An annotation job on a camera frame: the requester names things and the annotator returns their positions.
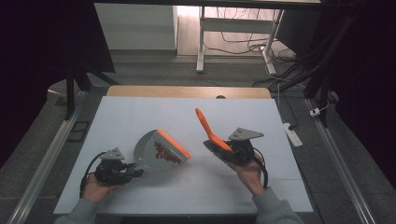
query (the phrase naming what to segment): white power strip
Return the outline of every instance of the white power strip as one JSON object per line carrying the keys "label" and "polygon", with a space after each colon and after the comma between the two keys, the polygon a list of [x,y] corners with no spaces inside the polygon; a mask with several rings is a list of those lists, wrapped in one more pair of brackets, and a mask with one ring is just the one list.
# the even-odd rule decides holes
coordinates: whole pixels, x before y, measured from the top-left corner
{"label": "white power strip", "polygon": [[289,130],[289,123],[284,123],[283,128],[285,129],[286,134],[288,135],[289,140],[291,141],[291,144],[294,147],[300,147],[303,145],[303,142],[301,142],[300,138],[297,136],[297,133],[294,130]]}

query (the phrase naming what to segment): sleeve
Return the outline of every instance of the sleeve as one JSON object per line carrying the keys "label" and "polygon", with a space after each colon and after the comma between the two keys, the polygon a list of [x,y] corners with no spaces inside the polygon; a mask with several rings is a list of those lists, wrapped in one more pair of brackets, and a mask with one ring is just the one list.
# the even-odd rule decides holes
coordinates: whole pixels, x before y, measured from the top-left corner
{"label": "sleeve", "polygon": [[291,210],[289,202],[279,200],[271,188],[268,188],[264,194],[253,197],[259,214],[257,215],[256,224],[302,224],[303,221]]}
{"label": "sleeve", "polygon": [[86,199],[79,199],[73,211],[67,215],[58,217],[55,224],[94,224],[96,210],[99,205]]}

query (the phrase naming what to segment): wooden floor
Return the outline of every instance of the wooden floor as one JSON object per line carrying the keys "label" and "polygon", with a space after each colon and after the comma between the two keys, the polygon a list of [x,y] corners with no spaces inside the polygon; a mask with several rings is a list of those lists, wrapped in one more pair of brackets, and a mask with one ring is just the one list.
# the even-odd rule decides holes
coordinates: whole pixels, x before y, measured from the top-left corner
{"label": "wooden floor", "polygon": [[[177,34],[177,55],[196,56],[199,44],[199,8],[198,7],[177,7],[178,34]],[[270,21],[274,17],[272,9],[256,8],[235,8],[235,7],[206,7],[205,16],[207,18],[225,18],[228,20],[249,19]],[[205,32],[204,42],[206,56],[237,56],[237,57],[261,57],[258,48],[249,51],[253,45],[265,44],[268,35],[261,34],[241,34]],[[275,42],[272,49],[277,54],[282,49],[286,49],[280,42]],[[291,50],[282,50],[282,56],[291,56]]]}

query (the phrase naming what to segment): white tabletop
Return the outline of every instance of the white tabletop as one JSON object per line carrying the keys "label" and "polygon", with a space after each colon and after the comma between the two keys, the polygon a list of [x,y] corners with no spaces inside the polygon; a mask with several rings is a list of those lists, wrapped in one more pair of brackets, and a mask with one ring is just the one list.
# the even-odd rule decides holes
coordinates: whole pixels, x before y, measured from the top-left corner
{"label": "white tabletop", "polygon": [[124,162],[134,161],[134,146],[145,133],[163,129],[191,158],[161,174],[145,173],[113,191],[98,213],[140,215],[233,215],[257,212],[251,194],[236,174],[203,142],[207,136],[195,114],[199,107],[220,138],[238,127],[264,133],[252,139],[266,160],[269,186],[295,212],[312,212],[274,100],[104,97],[69,176],[55,214],[67,214],[78,201],[79,183],[98,153],[118,147]]}

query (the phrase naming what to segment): white metal desk leg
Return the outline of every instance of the white metal desk leg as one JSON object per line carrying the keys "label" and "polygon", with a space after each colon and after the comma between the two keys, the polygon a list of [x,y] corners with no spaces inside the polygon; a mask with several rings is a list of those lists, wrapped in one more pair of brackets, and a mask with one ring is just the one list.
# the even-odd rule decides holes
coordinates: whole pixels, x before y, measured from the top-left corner
{"label": "white metal desk leg", "polygon": [[204,72],[204,31],[205,31],[205,7],[200,7],[199,14],[200,23],[200,34],[199,34],[199,46],[197,54],[197,73]]}
{"label": "white metal desk leg", "polygon": [[267,66],[267,70],[269,75],[276,75],[276,70],[274,68],[273,61],[271,60],[270,56],[270,50],[271,46],[274,42],[277,26],[279,25],[280,17],[282,16],[283,10],[279,10],[279,13],[276,16],[276,19],[274,20],[274,24],[271,28],[271,33],[270,36],[268,37],[268,43],[267,46],[265,46],[264,50],[262,51],[262,56],[264,57],[265,60],[265,66]]}

